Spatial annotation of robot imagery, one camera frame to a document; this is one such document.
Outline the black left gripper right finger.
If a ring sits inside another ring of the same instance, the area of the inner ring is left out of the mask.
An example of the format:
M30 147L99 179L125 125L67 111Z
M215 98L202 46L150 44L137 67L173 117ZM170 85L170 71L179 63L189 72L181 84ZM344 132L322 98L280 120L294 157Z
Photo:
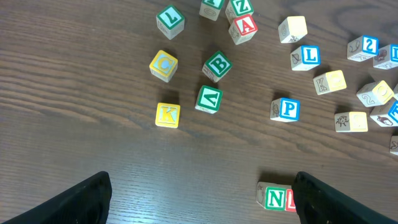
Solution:
M397 224L304 171L292 190L301 224Z

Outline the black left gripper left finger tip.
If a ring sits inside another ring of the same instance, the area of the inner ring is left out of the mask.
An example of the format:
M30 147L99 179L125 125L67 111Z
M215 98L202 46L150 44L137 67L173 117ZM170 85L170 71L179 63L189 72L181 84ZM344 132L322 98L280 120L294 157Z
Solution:
M101 171L4 224L106 224L111 196L109 174Z

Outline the red E block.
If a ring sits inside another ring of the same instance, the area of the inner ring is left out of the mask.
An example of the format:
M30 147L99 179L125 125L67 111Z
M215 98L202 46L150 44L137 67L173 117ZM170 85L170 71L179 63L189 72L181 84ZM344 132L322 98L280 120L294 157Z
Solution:
M296 212L296 206L295 206L295 202L294 202L294 193L293 193L292 189L286 190L285 211Z

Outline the green N block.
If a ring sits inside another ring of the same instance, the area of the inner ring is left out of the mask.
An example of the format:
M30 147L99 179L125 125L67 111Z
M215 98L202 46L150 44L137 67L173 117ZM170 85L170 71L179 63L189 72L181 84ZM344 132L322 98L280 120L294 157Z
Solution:
M292 188L289 185L258 182L256 188L256 202L266 210L285 211L287 189Z

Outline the yellow S block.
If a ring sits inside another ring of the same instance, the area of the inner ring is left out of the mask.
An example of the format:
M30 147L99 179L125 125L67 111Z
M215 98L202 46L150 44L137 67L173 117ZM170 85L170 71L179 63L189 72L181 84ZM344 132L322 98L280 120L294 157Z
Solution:
M334 117L338 133L360 133L368 131L367 114L360 111L337 113Z

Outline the blue P block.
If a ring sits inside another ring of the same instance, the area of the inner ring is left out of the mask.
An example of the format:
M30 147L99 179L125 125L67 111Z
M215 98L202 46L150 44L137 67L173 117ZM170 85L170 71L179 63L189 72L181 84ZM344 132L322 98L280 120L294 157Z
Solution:
M284 123L300 119L301 102L291 98L279 98L271 103L270 119Z

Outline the blue T block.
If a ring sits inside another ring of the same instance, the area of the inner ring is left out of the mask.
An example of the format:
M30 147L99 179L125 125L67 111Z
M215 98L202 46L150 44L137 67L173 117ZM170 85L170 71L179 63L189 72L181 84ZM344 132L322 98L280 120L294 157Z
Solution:
M370 114L370 118L373 119L380 127L397 127L397 121L389 115L389 110L395 102L396 100L393 98L385 105L374 107Z

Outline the yellow K block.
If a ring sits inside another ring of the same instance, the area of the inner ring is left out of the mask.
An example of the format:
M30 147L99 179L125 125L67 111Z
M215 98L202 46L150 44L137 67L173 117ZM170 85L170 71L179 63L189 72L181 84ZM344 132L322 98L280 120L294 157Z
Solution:
M180 105L158 103L155 124L160 127L178 128L180 118Z

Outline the yellow block centre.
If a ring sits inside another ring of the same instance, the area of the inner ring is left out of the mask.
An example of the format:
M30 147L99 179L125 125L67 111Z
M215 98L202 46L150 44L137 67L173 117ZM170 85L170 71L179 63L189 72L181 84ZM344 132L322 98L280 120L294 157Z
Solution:
M324 95L347 88L342 70L326 72L313 79L317 95Z

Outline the yellow O block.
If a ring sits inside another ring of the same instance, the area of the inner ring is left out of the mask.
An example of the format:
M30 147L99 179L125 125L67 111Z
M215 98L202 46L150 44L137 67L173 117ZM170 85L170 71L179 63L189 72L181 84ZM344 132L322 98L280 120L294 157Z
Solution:
M385 105L394 97L394 92L384 81L368 83L363 86L356 94L365 107Z

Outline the blue L block centre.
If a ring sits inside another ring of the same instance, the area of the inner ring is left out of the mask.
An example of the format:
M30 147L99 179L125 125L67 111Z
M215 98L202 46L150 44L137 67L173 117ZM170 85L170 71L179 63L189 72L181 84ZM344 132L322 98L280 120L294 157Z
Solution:
M321 64L320 48L316 45L301 45L290 53L293 71L309 71Z

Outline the green V block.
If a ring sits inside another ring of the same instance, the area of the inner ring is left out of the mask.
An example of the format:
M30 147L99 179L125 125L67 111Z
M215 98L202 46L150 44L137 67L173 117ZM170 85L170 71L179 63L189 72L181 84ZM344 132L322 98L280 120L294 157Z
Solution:
M200 88L195 109L214 114L220 109L223 92L217 88L203 85Z

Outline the yellow C block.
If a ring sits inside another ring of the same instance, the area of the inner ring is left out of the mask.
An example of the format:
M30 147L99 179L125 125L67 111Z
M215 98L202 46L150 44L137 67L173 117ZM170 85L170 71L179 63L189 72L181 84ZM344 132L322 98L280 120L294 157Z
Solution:
M160 50L151 61L149 68L151 74L168 83L178 69L178 60L167 52Z

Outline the blue 2 block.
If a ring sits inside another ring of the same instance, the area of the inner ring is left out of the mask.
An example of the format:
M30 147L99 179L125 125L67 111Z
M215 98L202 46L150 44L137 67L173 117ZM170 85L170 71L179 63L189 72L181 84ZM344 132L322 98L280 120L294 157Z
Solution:
M352 40L347 45L347 59L362 62L379 53L379 39L377 37L362 35Z

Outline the blue D block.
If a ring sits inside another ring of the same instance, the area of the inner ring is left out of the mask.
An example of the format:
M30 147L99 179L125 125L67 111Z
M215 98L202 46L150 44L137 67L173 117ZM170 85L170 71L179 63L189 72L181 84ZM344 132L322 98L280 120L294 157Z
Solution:
M373 58L373 67L382 70L397 67L397 44L380 48L379 53Z

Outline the green B block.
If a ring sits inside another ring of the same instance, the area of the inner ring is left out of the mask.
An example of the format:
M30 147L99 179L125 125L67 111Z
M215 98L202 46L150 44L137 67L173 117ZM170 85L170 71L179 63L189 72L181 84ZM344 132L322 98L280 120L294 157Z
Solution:
M220 50L203 65L202 72L214 83L219 82L233 67L233 63Z

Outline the yellow top block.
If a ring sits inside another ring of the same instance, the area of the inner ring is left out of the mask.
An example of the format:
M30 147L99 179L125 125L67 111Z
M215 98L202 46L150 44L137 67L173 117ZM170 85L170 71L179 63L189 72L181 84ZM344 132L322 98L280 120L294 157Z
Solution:
M279 26L279 39L283 44L295 43L308 34L304 16L289 16Z

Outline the red A block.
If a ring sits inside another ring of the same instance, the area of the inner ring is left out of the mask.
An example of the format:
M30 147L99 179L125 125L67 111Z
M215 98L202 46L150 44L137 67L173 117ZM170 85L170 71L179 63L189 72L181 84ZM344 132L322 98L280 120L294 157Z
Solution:
M234 44L239 45L251 40L258 28L252 15L246 14L235 18L228 31Z

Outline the green 7 block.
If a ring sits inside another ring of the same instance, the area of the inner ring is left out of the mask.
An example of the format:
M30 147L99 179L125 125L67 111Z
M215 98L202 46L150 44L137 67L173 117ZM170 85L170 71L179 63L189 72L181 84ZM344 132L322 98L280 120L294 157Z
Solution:
M156 15L158 29L172 40L185 27L185 17L174 5L169 5Z

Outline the green Z block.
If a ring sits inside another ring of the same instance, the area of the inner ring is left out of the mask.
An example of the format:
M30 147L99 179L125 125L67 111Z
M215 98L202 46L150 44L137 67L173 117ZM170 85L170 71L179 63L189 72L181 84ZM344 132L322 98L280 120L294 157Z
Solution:
M254 13L254 8L250 0L230 0L226 10L226 17L228 22L231 24L237 17Z

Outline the green F block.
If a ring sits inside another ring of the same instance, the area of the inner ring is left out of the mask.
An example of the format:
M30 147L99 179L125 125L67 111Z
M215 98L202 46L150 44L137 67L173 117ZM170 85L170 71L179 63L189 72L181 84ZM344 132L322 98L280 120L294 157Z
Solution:
M202 0L199 15L216 21L223 7L224 0Z

